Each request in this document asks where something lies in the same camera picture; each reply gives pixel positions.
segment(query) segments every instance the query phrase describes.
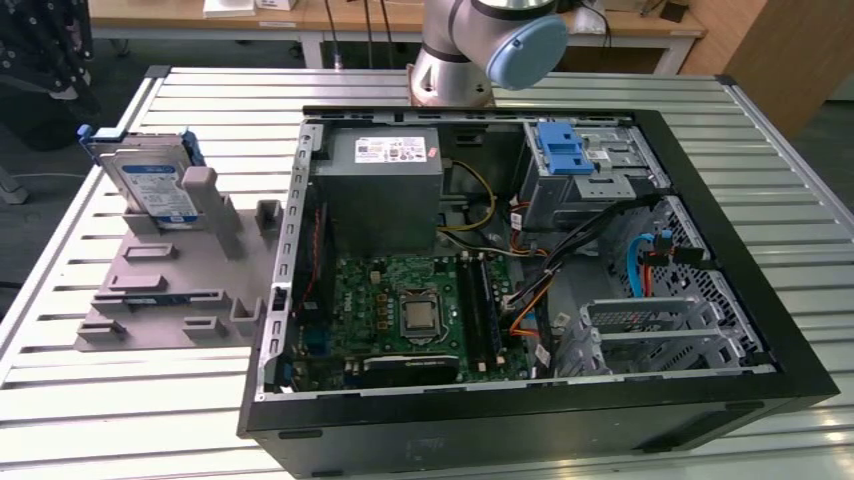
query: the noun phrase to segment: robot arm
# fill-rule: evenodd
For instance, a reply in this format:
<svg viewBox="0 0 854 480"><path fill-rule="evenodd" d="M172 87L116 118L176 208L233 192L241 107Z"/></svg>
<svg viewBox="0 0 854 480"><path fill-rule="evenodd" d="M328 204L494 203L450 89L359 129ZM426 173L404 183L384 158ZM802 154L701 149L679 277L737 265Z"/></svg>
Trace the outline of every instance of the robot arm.
<svg viewBox="0 0 854 480"><path fill-rule="evenodd" d="M491 84L520 90L554 69L568 40L556 0L428 0L410 78L427 106L482 106Z"/></svg>

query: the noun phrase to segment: green motherboard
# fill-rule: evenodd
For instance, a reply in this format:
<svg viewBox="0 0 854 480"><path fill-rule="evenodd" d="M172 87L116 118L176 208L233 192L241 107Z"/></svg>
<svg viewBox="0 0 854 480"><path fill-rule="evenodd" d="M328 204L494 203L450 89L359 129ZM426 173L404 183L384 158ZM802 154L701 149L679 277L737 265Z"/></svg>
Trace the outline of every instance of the green motherboard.
<svg viewBox="0 0 854 480"><path fill-rule="evenodd" d="M506 261L495 257L484 265L494 297L500 299L511 290ZM459 357L458 382L515 380L527 374L520 342L504 346L503 363L495 368L468 366L455 257L339 259L332 317L323 339L330 358L452 355ZM322 388L346 387L334 372L319 377Z"/></svg>

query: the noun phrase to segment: floor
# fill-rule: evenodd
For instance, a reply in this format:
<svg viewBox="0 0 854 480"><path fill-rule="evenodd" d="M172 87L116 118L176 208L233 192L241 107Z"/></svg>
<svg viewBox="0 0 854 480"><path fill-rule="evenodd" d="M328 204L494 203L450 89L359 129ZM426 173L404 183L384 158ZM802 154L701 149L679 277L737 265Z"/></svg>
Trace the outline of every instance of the floor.
<svg viewBox="0 0 854 480"><path fill-rule="evenodd" d="M92 89L101 102L101 125L113 125L149 65L196 67L299 68L291 42L143 41L131 43L131 55L119 58L107 41L97 41L92 62ZM350 68L366 68L354 46L342 46ZM414 59L415 52L396 50L395 63ZM0 85L0 105L21 94ZM19 112L0 112L0 119ZM854 208L854 102L829 102L795 139L794 146L831 189ZM32 151L0 124L0 165L29 190L25 205L0 204L0 282L24 282L56 224L91 168L89 159L76 145L51 152ZM61 173L63 176L45 174ZM15 290L0 288L0 317L15 298Z"/></svg>

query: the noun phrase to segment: ram slot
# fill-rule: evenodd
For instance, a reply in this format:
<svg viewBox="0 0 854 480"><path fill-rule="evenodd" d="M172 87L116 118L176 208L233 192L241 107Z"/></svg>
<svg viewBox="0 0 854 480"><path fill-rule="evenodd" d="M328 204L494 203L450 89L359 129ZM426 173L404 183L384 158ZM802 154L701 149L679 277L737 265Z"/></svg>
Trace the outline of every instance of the ram slot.
<svg viewBox="0 0 854 480"><path fill-rule="evenodd" d="M484 372L499 363L502 349L498 312L486 264L476 258L456 262L459 304L471 369Z"/></svg>

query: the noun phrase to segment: desk leg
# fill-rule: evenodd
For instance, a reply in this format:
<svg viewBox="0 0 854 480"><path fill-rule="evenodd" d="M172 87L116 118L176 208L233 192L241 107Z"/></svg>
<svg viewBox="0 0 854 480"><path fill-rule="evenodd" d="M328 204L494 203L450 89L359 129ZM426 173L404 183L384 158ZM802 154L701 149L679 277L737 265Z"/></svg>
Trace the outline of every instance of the desk leg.
<svg viewBox="0 0 854 480"><path fill-rule="evenodd" d="M679 73L684 58L691 51L691 45L694 45L694 37L670 39L667 50L662 54L658 65L655 65L655 75L676 75Z"/></svg>
<svg viewBox="0 0 854 480"><path fill-rule="evenodd" d="M303 44L306 68L323 68L323 32L300 32L299 42Z"/></svg>

